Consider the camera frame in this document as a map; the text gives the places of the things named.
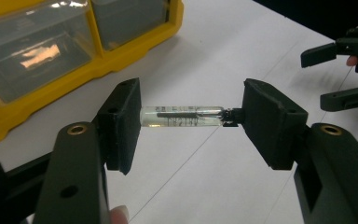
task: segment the yellow storage box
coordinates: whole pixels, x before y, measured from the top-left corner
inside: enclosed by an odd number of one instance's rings
[[[181,0],[0,0],[0,140],[93,78],[179,30]]]

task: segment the brass insert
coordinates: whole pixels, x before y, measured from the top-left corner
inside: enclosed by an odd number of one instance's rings
[[[323,125],[321,127],[321,129],[323,132],[331,134],[331,135],[335,135],[335,136],[342,135],[341,129],[339,129],[338,127],[335,127],[335,126]]]
[[[87,130],[87,126],[84,125],[84,124],[77,124],[77,125],[74,125],[72,127],[70,127],[68,129],[68,134],[71,134],[71,135],[78,135],[78,134],[82,134],[82,133],[85,133]]]

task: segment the white table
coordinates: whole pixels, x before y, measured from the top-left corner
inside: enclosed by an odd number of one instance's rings
[[[241,107],[243,81],[266,81],[358,138],[358,108],[326,113],[321,94],[358,87],[347,57],[300,66],[300,54],[333,42],[250,0],[184,0],[179,33],[140,61],[65,95],[0,142],[8,171],[53,148],[57,132],[91,121],[115,86],[140,78],[143,105]],[[108,172],[110,206],[131,223],[303,223],[292,171],[272,171],[242,127],[142,128],[127,176]]]

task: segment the clear glass ampoule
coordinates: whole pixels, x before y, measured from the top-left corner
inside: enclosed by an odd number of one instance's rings
[[[146,106],[141,110],[144,127],[198,127],[222,125],[221,106]]]

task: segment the black plastic clamp jaw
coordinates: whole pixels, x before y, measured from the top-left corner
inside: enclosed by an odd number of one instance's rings
[[[301,67],[313,66],[336,59],[337,55],[355,55],[358,57],[358,28],[351,28],[346,35],[330,43],[301,54]]]
[[[308,113],[268,83],[246,79],[242,126],[274,170],[297,163],[295,183],[307,224],[358,223],[358,142]]]
[[[52,153],[6,173],[0,164],[0,223],[33,213],[34,223],[109,223],[104,165],[130,171],[140,110],[139,79],[121,82],[92,122],[59,132]]]
[[[329,112],[358,107],[358,88],[321,95],[321,109]]]

